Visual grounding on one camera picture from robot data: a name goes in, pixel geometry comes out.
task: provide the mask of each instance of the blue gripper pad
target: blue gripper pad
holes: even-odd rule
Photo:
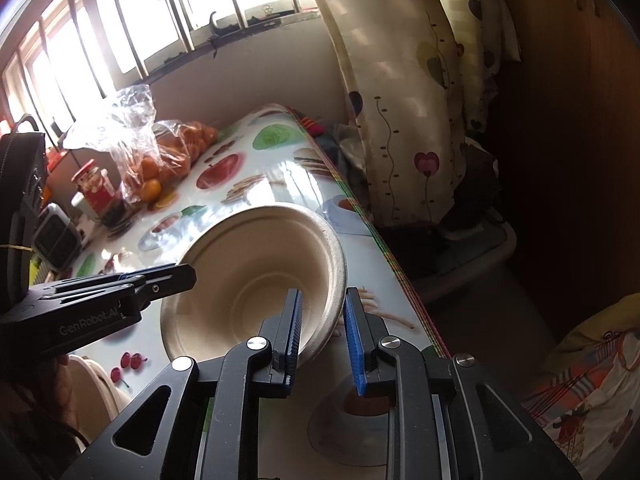
[[[344,331],[347,336],[347,347],[349,349],[349,359],[351,361],[351,373],[353,374],[353,384],[356,387],[358,395],[364,395],[367,386],[365,378],[364,366],[364,348],[362,347],[362,339],[360,331],[356,323],[353,313],[353,305],[351,298],[347,294],[344,298]]]

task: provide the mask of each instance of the table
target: table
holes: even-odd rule
[[[94,239],[76,260],[73,275],[130,272],[179,261],[211,225],[274,202],[305,206],[328,220],[346,257],[348,286],[360,290],[366,310],[385,316],[390,334],[419,349],[431,347],[433,354],[446,353],[417,295],[346,184],[280,105],[261,107],[223,130],[175,193],[145,209],[121,235]],[[76,353],[108,371],[119,366],[123,352],[140,352],[148,360],[139,370],[124,370],[129,388],[119,384],[135,396],[169,364],[160,333],[160,303],[153,302],[136,325]],[[350,387],[344,327],[339,324],[320,355],[300,368],[289,399],[260,401],[260,476],[383,479],[386,415],[345,412]]]

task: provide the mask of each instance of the wall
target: wall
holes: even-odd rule
[[[223,128],[268,103],[291,106],[318,120],[346,123],[342,77],[321,18],[266,30],[205,54],[151,83],[158,119],[199,120]],[[120,182],[105,154],[79,150],[82,164],[98,156]],[[78,166],[65,157],[47,183],[65,209],[75,194]]]

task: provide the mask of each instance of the wooden cabinet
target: wooden cabinet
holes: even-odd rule
[[[607,0],[507,0],[487,141],[518,234],[514,268],[554,335],[640,292],[640,50]]]

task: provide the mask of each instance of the jar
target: jar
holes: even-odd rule
[[[98,168],[95,160],[91,159],[71,178],[78,191],[102,223],[109,226],[116,224],[124,213],[122,198],[113,189],[113,184],[105,168]]]

